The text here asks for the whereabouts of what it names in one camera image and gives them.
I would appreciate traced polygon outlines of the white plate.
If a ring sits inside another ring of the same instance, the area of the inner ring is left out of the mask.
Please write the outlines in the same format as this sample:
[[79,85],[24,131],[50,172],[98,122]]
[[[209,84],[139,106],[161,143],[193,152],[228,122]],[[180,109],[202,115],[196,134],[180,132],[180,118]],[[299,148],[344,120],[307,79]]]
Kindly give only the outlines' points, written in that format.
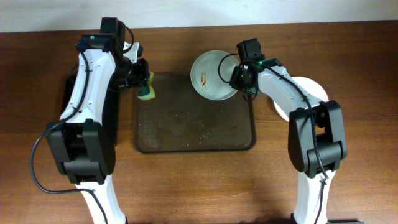
[[[307,95],[312,95],[324,102],[329,101],[329,97],[328,97],[326,91],[316,81],[314,81],[310,78],[306,78],[306,77],[292,77],[292,79],[305,90],[305,93]],[[282,111],[282,109],[279,107],[279,105],[275,101],[273,102],[273,104],[274,104],[274,108],[276,109],[276,112],[279,114],[279,116],[286,122],[289,122],[288,115]]]

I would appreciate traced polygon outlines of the pale blue plate top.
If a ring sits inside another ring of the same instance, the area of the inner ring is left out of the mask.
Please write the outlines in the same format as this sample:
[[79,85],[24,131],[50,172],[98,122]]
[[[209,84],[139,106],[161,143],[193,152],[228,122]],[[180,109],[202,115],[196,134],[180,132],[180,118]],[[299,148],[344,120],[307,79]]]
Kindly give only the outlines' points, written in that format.
[[204,98],[221,101],[231,98],[238,91],[232,88],[230,81],[239,61],[234,55],[221,50],[211,50],[201,54],[193,63],[190,71],[192,86]]

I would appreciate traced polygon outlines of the green yellow sponge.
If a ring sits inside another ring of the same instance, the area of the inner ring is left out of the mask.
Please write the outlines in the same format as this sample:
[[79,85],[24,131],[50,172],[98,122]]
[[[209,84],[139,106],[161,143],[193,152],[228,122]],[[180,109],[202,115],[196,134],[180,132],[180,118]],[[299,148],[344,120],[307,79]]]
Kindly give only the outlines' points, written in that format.
[[137,94],[137,97],[140,100],[146,101],[146,100],[151,100],[151,99],[155,98],[155,91],[152,87],[153,79],[154,79],[154,73],[149,72],[149,79],[147,82],[147,86],[142,87]]

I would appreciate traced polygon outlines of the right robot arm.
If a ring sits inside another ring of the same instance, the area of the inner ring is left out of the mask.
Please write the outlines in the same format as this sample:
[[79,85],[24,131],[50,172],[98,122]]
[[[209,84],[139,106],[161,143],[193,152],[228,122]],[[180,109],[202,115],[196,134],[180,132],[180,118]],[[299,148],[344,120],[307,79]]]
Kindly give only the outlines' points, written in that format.
[[263,93],[289,117],[288,154],[298,172],[295,223],[328,223],[330,184],[347,155],[341,106],[300,86],[276,58],[266,58],[256,38],[237,44],[240,63],[229,85],[248,95]]

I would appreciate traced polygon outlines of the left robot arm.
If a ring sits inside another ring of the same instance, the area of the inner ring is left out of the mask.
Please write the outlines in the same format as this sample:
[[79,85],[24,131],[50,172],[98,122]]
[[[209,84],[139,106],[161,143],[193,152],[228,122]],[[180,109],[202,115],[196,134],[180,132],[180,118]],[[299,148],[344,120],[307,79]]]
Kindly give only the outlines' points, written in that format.
[[97,34],[76,44],[78,71],[66,92],[60,122],[49,123],[47,142],[59,173],[81,192],[95,223],[127,223],[113,187],[120,91],[138,88],[140,100],[155,97],[154,73],[140,43],[125,41],[129,28],[104,17]]

